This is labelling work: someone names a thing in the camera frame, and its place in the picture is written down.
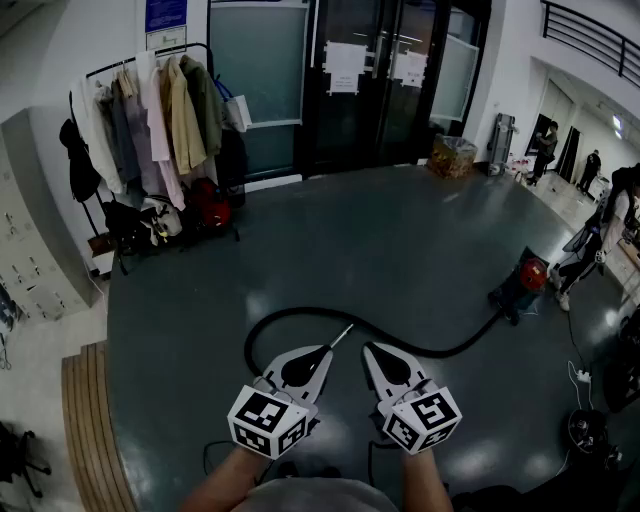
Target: red bag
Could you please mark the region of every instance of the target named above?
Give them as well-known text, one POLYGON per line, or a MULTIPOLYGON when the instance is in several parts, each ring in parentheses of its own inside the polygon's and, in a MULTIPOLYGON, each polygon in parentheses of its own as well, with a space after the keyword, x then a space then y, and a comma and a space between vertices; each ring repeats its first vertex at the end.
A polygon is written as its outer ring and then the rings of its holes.
POLYGON ((205 226, 220 228, 231 221, 229 202, 222 196, 222 191, 211 179, 198 178, 195 180, 191 185, 189 199, 200 213, 205 226))

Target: railing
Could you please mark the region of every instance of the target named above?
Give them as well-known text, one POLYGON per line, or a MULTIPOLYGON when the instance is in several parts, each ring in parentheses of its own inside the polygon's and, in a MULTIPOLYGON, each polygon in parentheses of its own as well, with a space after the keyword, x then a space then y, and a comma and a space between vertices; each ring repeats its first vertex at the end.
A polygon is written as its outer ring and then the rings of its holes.
POLYGON ((541 3, 545 6, 542 37, 588 55, 640 87, 640 46, 573 9, 546 0, 541 3))

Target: black chair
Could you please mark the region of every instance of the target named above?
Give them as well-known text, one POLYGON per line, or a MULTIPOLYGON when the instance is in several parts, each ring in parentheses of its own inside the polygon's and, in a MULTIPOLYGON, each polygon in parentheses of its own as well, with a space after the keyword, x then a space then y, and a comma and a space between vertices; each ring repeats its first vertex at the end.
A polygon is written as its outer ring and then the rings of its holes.
POLYGON ((34 489, 27 468, 45 475, 51 474, 51 468, 39 468, 27 461, 27 443, 35 437, 35 434, 28 430, 19 438, 0 423, 0 482, 13 483, 14 474, 24 476, 33 495, 42 498, 42 492, 34 489))

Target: floor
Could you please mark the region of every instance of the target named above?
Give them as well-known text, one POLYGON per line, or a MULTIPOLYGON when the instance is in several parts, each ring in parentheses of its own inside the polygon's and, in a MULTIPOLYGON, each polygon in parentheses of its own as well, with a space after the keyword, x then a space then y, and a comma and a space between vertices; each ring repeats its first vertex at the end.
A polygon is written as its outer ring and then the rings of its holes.
MULTIPOLYGON (((582 229, 596 209, 591 198, 582 195, 574 185, 555 173, 545 174, 536 187, 526 188, 556 212, 574 232, 582 229)), ((606 265, 626 292, 621 302, 640 305, 640 271, 619 246, 616 245, 607 256, 606 265)))
MULTIPOLYGON (((175 511, 204 478, 203 446, 229 439, 226 413, 251 381, 243 341, 264 315, 326 306, 420 346, 451 347, 492 315, 487 292, 526 245, 555 261, 573 232, 510 178, 443 181, 416 167, 254 192, 238 227, 238 243, 227 236, 132 262, 127 277, 114 272, 112 418, 141 512, 175 511)), ((630 309, 620 310, 622 296, 609 273, 593 273, 576 286, 573 331, 587 361, 607 349, 630 309)), ((550 294, 532 313, 517 327, 498 322, 452 359, 423 360, 464 415, 453 437, 435 449, 452 494, 495 484, 527 491, 563 464, 562 421, 577 406, 567 361, 577 364, 578 356, 567 315, 550 294)), ((265 365, 294 347, 326 343, 342 327, 317 318, 283 320, 259 339, 256 360, 265 365)), ((317 402, 321 423, 285 456, 303 475, 333 465, 366 481, 367 441, 378 439, 367 417, 376 398, 360 364, 367 339, 355 332, 338 347, 317 402)), ((593 403, 606 410, 598 370, 593 403)), ((639 421, 640 401, 608 418, 610 439, 627 462, 640 455, 639 421)), ((214 463, 227 450, 212 452, 214 463)), ((396 451, 374 454, 376 482, 396 503, 399 464, 396 451)), ((634 477, 640 481, 637 471, 634 477)))
MULTIPOLYGON (((101 283, 101 287, 108 298, 108 283, 101 283)), ((80 353, 82 345, 106 339, 105 302, 97 291, 95 299, 87 311, 57 322, 19 324, 8 335, 7 356, 12 367, 0 370, 0 421, 12 425, 20 435, 33 430, 37 439, 32 454, 52 469, 51 476, 31 473, 44 494, 40 500, 31 496, 22 478, 14 477, 14 484, 0 482, 0 503, 10 511, 84 510, 67 452, 60 364, 63 357, 80 353)))

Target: white wall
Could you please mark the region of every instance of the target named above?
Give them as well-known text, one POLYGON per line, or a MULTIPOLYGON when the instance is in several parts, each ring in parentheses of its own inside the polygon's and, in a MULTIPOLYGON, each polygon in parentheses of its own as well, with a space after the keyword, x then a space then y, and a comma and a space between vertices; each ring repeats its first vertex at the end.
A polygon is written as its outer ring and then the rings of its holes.
MULTIPOLYGON (((559 3, 609 24, 640 43, 640 9, 624 0, 559 3)), ((521 133, 514 136, 511 151, 522 156, 539 110, 532 107, 546 83, 545 66, 578 77, 640 118, 640 89, 590 57, 542 37, 543 7, 538 0, 496 0, 491 15, 478 87, 464 132, 464 137, 479 148, 477 160, 488 158, 486 144, 500 112, 516 117, 521 133)))
MULTIPOLYGON (((32 107, 38 155, 76 245, 90 262, 94 236, 82 206, 69 188, 69 160, 58 140, 69 117, 71 81, 145 48, 145 0, 58 0, 40 7, 0 38, 0 122, 32 107)), ((187 39, 207 42, 206 0, 189 0, 187 39)), ((204 51, 190 52, 204 60, 204 51)), ((111 75, 103 74, 102 80, 111 75)), ((102 191, 102 197, 110 194, 102 191)), ((99 232, 104 216, 95 198, 87 201, 99 232)))
POLYGON ((640 162, 640 151, 625 140, 616 137, 611 126, 583 109, 574 124, 580 131, 581 147, 576 157, 573 177, 578 180, 584 171, 587 157, 597 149, 602 161, 601 173, 611 178, 613 171, 620 167, 630 167, 640 162))

